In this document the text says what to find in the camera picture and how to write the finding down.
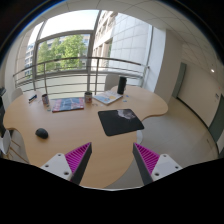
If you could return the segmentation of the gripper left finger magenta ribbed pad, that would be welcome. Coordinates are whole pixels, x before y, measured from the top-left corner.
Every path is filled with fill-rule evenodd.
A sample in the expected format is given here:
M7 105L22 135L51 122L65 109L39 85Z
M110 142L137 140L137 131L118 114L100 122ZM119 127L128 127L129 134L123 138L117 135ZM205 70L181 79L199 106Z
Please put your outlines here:
M41 168L56 176L79 185L92 154L92 144L86 143L72 151L57 153Z

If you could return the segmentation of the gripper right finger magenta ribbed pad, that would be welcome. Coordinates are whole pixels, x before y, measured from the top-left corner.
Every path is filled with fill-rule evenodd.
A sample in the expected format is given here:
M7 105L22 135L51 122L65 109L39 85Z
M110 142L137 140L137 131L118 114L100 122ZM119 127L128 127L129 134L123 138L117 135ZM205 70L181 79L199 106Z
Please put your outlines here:
M168 154L157 154L137 143L133 144L133 155L144 185L182 169Z

